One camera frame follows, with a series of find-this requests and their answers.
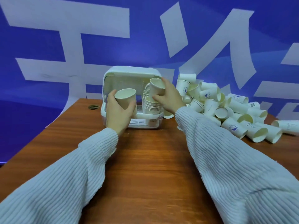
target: blue wall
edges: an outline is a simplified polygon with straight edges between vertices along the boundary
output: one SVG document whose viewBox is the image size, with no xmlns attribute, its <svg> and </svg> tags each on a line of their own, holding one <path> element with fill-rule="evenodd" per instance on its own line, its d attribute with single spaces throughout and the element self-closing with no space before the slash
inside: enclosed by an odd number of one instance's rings
<svg viewBox="0 0 299 224">
<path fill-rule="evenodd" d="M 254 97 L 261 81 L 299 84 L 299 66 L 281 64 L 293 43 L 299 42 L 299 0 L 68 0 L 129 8 L 130 38 L 81 33 L 85 64 L 175 69 L 188 61 L 212 37 L 230 11 L 252 10 L 249 42 L 257 71 L 238 88 L 229 44 L 198 74 L 199 79 L 230 84 L 235 94 L 252 101 L 273 103 L 277 115 L 294 99 Z M 65 62 L 59 31 L 10 26 L 0 0 L 0 162 L 8 161 L 61 113 L 69 84 L 25 80 L 16 58 Z M 188 45 L 169 57 L 160 15 L 179 2 Z M 87 93 L 101 93 L 101 85 L 86 85 Z"/>
</svg>

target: brown tabletop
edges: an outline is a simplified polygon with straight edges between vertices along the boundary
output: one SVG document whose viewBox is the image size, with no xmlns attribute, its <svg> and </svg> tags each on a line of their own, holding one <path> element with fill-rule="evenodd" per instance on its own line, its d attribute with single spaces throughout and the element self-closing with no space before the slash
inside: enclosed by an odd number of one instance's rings
<svg viewBox="0 0 299 224">
<path fill-rule="evenodd" d="M 80 99 L 0 168 L 0 201 L 21 184 L 104 128 L 102 101 Z M 275 118 L 268 115 L 266 123 Z M 80 223 L 222 223 L 173 119 L 158 130 L 128 129 L 106 164 L 101 189 L 83 209 Z M 299 178 L 299 139 L 283 135 L 276 144 L 253 143 Z"/>
</svg>

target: sleeve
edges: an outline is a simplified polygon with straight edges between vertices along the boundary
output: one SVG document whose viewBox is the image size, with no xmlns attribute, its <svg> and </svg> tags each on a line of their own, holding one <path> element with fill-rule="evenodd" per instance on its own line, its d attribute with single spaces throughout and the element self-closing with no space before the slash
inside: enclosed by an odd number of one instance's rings
<svg viewBox="0 0 299 224">
<path fill-rule="evenodd" d="M 21 185 L 0 203 L 1 224 L 75 224 L 105 178 L 117 133 L 106 128 Z"/>
<path fill-rule="evenodd" d="M 299 182 L 289 171 L 188 107 L 175 116 L 224 223 L 299 223 Z"/>
</svg>

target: cup storage box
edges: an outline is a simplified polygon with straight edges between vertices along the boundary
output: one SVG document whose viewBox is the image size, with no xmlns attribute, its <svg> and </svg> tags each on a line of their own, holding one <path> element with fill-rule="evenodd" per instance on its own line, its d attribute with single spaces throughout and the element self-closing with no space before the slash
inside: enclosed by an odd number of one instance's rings
<svg viewBox="0 0 299 224">
<path fill-rule="evenodd" d="M 137 114 L 133 116 L 129 128 L 158 128 L 163 120 L 163 109 L 159 114 L 144 114 L 144 99 L 142 99 L 144 87 L 151 78 L 161 78 L 161 74 L 154 68 L 113 66 L 104 75 L 101 107 L 101 115 L 106 126 L 106 105 L 108 94 L 117 89 L 132 88 L 136 90 Z"/>
</svg>

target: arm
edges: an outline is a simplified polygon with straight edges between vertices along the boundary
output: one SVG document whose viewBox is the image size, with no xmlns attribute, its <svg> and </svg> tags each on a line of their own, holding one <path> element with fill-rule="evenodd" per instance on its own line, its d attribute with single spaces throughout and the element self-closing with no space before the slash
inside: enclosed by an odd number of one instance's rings
<svg viewBox="0 0 299 224">
<path fill-rule="evenodd" d="M 0 203 L 0 223 L 78 223 L 105 178 L 117 133 L 106 128 L 17 188 Z"/>
<path fill-rule="evenodd" d="M 187 107 L 175 117 L 224 223 L 299 223 L 299 182 L 283 166 Z"/>
</svg>

